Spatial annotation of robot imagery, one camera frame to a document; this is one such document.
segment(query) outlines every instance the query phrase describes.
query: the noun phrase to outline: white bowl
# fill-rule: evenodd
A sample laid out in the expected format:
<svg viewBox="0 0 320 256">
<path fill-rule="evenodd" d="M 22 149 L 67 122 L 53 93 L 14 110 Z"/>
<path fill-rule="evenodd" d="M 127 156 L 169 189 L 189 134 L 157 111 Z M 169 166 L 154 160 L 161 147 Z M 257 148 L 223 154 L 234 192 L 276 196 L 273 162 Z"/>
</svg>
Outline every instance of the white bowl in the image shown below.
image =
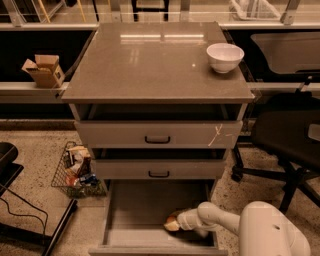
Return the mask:
<svg viewBox="0 0 320 256">
<path fill-rule="evenodd" d="M 235 69 L 244 57 L 243 50 L 227 43 L 212 44 L 207 48 L 210 66 L 218 73 L 228 73 Z"/>
</svg>

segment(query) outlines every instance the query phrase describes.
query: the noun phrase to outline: terrazzo floor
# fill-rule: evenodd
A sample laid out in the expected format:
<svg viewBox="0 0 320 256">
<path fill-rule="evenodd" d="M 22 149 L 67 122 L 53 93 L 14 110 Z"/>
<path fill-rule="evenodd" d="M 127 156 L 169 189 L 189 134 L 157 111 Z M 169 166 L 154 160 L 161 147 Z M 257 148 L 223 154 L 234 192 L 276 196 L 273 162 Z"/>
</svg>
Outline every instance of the terrazzo floor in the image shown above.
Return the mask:
<svg viewBox="0 0 320 256">
<path fill-rule="evenodd" d="M 16 163 L 24 166 L 10 189 L 48 212 L 46 234 L 54 231 L 70 199 L 57 188 L 51 187 L 51 181 L 64 146 L 68 141 L 81 143 L 72 125 L 60 126 L 58 123 L 33 125 L 19 122 L 1 122 L 0 141 L 14 144 L 19 150 Z M 254 148 L 241 148 L 243 160 L 247 166 L 272 167 L 277 169 L 277 161 Z M 251 201 L 264 200 L 278 207 L 282 198 L 282 182 L 264 178 L 244 176 L 240 183 L 231 180 L 231 168 L 234 165 L 232 154 L 227 158 L 227 167 L 219 180 L 213 201 L 222 209 L 240 214 Z M 320 192 L 320 179 L 312 181 L 312 186 Z M 11 211 L 20 214 L 38 214 L 8 192 L 6 199 Z M 78 200 L 78 209 L 70 219 L 62 237 L 52 255 L 84 256 L 88 249 L 96 247 L 102 239 L 103 219 L 106 197 L 87 197 Z M 300 191 L 297 191 L 286 216 L 305 234 L 312 249 L 312 256 L 320 252 L 320 210 Z M 0 221 L 2 223 L 42 232 L 42 226 L 36 219 L 14 217 L 0 201 Z M 238 237 L 220 227 L 217 231 L 220 249 L 226 249 L 229 255 L 237 256 Z M 0 255 L 33 256 L 41 255 L 36 246 L 0 240 Z"/>
</svg>

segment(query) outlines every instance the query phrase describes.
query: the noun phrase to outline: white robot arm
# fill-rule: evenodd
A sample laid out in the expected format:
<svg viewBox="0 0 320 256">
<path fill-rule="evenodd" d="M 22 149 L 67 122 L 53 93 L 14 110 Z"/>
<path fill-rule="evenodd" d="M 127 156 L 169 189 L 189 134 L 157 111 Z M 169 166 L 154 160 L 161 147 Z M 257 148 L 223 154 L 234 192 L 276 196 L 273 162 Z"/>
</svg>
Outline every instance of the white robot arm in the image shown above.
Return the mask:
<svg viewBox="0 0 320 256">
<path fill-rule="evenodd" d="M 278 209 L 265 202 L 248 204 L 241 215 L 221 210 L 210 202 L 169 216 L 169 231 L 215 231 L 221 225 L 239 236 L 240 256 L 310 256 L 310 245 L 302 232 Z"/>
</svg>

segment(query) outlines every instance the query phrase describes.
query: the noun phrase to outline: office chair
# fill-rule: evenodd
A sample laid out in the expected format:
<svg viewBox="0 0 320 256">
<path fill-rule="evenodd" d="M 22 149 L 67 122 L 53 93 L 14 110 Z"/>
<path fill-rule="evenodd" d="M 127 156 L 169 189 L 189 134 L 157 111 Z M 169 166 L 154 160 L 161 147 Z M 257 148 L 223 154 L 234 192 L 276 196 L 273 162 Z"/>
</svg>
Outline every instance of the office chair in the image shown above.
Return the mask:
<svg viewBox="0 0 320 256">
<path fill-rule="evenodd" d="M 320 100 L 310 92 L 280 93 L 261 110 L 251 131 L 254 146 L 275 155 L 285 172 L 245 168 L 236 145 L 236 165 L 231 178 L 237 182 L 249 174 L 285 182 L 279 210 L 286 213 L 296 189 L 320 207 L 320 196 L 307 183 L 320 175 L 320 141 L 309 129 L 320 125 Z"/>
<path fill-rule="evenodd" d="M 45 214 L 45 220 L 43 221 L 41 218 L 38 218 L 37 216 L 33 215 L 26 215 L 26 214 L 13 214 L 15 217 L 34 217 L 41 221 L 43 232 L 38 233 L 31 230 L 26 230 L 20 227 L 17 227 L 17 225 L 7 225 L 5 223 L 2 223 L 2 219 L 0 221 L 0 240 L 4 242 L 12 242 L 13 241 L 21 241 L 22 246 L 26 246 L 27 244 L 31 244 L 31 246 L 34 247 L 34 245 L 40 246 L 42 250 L 42 256 L 49 256 L 51 252 L 54 249 L 54 246 L 59 241 L 59 238 L 63 234 L 64 228 L 67 226 L 67 223 L 72 216 L 72 214 L 77 209 L 77 200 L 72 199 L 65 210 L 64 214 L 62 215 L 58 225 L 56 226 L 56 229 L 54 230 L 53 234 L 51 236 L 46 235 L 46 226 L 47 226 L 47 220 L 48 220 L 48 214 L 39 209 L 38 207 L 32 205 L 29 203 L 26 199 L 19 196 L 17 193 L 13 192 L 9 186 L 12 184 L 12 182 L 18 177 L 18 175 L 23 170 L 23 166 L 20 164 L 14 163 L 14 160 L 18 156 L 18 149 L 9 142 L 0 142 L 0 201 L 1 204 L 5 203 L 7 206 L 8 214 L 13 214 L 10 211 L 9 203 L 1 198 L 1 196 L 4 194 L 5 191 L 10 192 L 13 196 L 17 197 L 18 199 L 22 200 L 24 203 L 32 207 L 33 209 L 36 209 L 37 211 L 41 212 L 42 214 Z"/>
</svg>

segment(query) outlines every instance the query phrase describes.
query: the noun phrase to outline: table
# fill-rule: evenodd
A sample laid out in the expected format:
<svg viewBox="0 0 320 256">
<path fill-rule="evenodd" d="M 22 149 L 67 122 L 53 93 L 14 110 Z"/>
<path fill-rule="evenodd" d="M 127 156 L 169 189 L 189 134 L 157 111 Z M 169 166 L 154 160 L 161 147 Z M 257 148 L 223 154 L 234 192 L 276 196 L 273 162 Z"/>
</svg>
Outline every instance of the table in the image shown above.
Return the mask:
<svg viewBox="0 0 320 256">
<path fill-rule="evenodd" d="M 226 255 L 214 234 L 190 247 L 162 226 L 174 208 L 211 199 L 254 98 L 239 68 L 208 65 L 218 42 L 217 23 L 100 25 L 62 96 L 108 192 L 91 255 Z"/>
</svg>

